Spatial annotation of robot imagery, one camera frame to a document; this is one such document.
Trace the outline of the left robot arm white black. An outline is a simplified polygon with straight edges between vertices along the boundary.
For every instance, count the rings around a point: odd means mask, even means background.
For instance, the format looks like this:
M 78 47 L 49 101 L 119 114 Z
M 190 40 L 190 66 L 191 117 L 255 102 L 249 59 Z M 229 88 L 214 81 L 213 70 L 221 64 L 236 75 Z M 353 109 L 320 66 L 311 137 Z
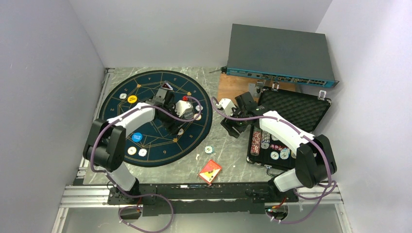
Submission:
M 170 134 L 178 134 L 181 118 L 176 113 L 171 90 L 160 88 L 153 97 L 137 103 L 117 117 L 94 120 L 86 140 L 83 157 L 90 161 L 91 170 L 103 173 L 128 204 L 139 199 L 140 189 L 138 179 L 124 163 L 126 138 L 134 130 L 156 119 Z

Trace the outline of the light blue 10 chip stack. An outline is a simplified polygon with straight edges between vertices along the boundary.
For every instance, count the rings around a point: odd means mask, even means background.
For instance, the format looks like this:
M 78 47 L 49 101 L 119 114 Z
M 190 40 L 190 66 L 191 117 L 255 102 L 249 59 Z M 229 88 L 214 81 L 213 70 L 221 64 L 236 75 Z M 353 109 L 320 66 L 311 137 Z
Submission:
M 204 151 L 206 154 L 213 154 L 214 153 L 214 148 L 212 146 L 206 146 L 204 148 Z

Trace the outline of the red playing card box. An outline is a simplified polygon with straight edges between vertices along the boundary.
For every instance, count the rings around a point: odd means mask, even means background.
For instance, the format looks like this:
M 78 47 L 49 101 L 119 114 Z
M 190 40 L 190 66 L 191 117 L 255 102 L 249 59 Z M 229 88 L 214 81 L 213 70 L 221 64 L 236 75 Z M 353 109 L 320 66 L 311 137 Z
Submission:
M 200 171 L 199 177 L 208 185 L 211 185 L 213 180 L 218 176 L 221 170 L 222 167 L 219 164 L 217 164 L 214 160 L 209 160 Z

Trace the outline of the white chip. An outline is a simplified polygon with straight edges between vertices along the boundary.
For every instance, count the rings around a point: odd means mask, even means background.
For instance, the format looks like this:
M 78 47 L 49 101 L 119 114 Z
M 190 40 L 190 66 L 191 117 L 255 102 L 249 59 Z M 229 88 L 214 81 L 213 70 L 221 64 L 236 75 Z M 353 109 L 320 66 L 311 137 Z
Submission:
M 138 151 L 138 155 L 139 155 L 140 157 L 146 156 L 146 155 L 147 155 L 147 150 L 146 150 L 146 149 L 140 149 L 140 150 Z
M 127 94 L 126 94 L 126 93 L 121 93 L 120 96 L 119 96 L 119 98 L 120 98 L 121 100 L 126 99 L 126 98 L 127 98 Z

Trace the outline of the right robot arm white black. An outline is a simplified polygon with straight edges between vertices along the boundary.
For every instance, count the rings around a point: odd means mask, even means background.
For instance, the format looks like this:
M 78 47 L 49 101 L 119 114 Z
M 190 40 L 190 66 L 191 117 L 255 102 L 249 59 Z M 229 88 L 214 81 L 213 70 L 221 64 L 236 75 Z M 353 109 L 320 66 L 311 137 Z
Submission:
M 217 101 L 211 99 L 213 109 L 224 117 L 222 126 L 230 136 L 239 137 L 245 126 L 253 125 L 274 136 L 295 154 L 295 167 L 285 171 L 268 184 L 268 196 L 273 201 L 280 201 L 287 191 L 306 187 L 313 188 L 327 180 L 326 191 L 334 190 L 337 183 L 332 175 L 337 171 L 330 140 L 323 134 L 315 136 L 291 122 L 277 111 L 270 110 L 255 102 L 250 93 L 238 96 L 246 103 L 234 104 L 230 99 Z

